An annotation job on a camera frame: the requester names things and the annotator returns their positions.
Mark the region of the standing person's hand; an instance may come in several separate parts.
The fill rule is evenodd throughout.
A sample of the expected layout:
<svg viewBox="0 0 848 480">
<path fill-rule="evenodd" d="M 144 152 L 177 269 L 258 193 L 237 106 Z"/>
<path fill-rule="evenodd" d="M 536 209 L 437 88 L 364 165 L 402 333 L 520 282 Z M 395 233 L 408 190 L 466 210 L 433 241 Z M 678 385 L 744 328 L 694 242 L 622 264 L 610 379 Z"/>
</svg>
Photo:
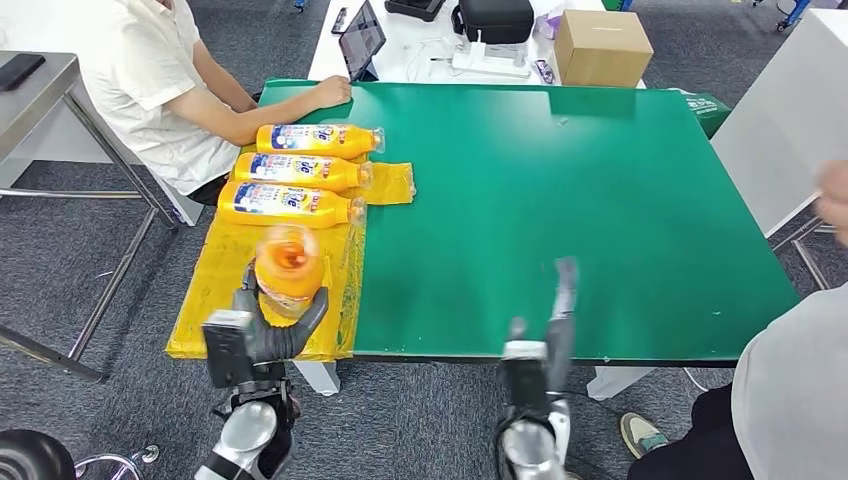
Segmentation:
<svg viewBox="0 0 848 480">
<path fill-rule="evenodd" d="M 846 160 L 829 162 L 819 175 L 820 196 L 816 201 L 817 213 L 822 220 L 835 228 L 838 241 L 847 245 L 848 219 L 848 168 Z"/>
</svg>

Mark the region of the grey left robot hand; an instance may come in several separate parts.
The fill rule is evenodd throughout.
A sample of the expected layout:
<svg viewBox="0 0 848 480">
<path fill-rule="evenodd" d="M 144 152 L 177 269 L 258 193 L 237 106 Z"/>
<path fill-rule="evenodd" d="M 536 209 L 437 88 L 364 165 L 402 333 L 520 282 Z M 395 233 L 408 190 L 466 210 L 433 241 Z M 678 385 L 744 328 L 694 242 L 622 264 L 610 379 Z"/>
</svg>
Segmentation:
<svg viewBox="0 0 848 480">
<path fill-rule="evenodd" d="M 291 360 L 298 356 L 329 310 L 329 290 L 320 287 L 310 305 L 298 320 L 288 326 L 272 326 L 265 318 L 260 306 L 260 294 L 255 260 L 245 267 L 241 286 L 232 296 L 231 307 L 235 311 L 247 312 L 251 316 L 247 331 L 250 334 L 248 352 L 255 363 Z"/>
</svg>

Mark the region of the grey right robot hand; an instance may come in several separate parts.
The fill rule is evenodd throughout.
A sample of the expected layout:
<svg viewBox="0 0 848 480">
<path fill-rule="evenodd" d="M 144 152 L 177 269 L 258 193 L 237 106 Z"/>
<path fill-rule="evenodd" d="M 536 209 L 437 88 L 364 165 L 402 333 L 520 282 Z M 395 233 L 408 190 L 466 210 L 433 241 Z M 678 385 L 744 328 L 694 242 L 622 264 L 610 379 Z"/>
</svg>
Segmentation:
<svg viewBox="0 0 848 480">
<path fill-rule="evenodd" d="M 526 338 L 527 323 L 521 317 L 510 321 L 502 360 L 510 389 L 522 394 L 564 391 L 572 365 L 576 333 L 578 286 L 577 260 L 555 262 L 558 283 L 544 341 Z"/>
</svg>

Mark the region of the seated person's right hand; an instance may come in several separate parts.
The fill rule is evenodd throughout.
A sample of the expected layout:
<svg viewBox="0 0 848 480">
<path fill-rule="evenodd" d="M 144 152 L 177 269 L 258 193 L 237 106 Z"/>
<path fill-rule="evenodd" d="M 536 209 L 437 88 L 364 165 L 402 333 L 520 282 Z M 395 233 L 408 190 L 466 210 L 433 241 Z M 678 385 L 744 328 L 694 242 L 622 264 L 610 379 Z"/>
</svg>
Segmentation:
<svg viewBox="0 0 848 480">
<path fill-rule="evenodd" d="M 352 99 L 350 81 L 334 75 L 318 83 L 310 91 L 314 109 L 331 108 L 349 103 Z"/>
</svg>

